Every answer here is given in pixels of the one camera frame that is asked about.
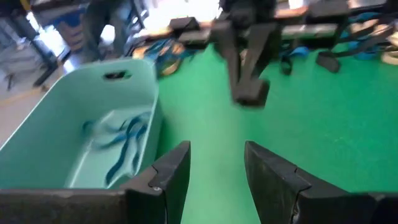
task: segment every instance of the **plastic bin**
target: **plastic bin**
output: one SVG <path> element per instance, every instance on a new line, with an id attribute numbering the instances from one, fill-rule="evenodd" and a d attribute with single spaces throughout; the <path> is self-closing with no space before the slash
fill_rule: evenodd
<path id="1" fill-rule="evenodd" d="M 82 126 L 119 109 L 125 114 L 120 120 L 143 111 L 150 115 L 136 149 L 137 169 L 127 154 L 116 181 L 106 185 L 121 147 L 87 147 Z M 161 121 L 152 62 L 126 59 L 81 67 L 59 79 L 0 149 L 0 189 L 118 187 L 154 162 Z"/>

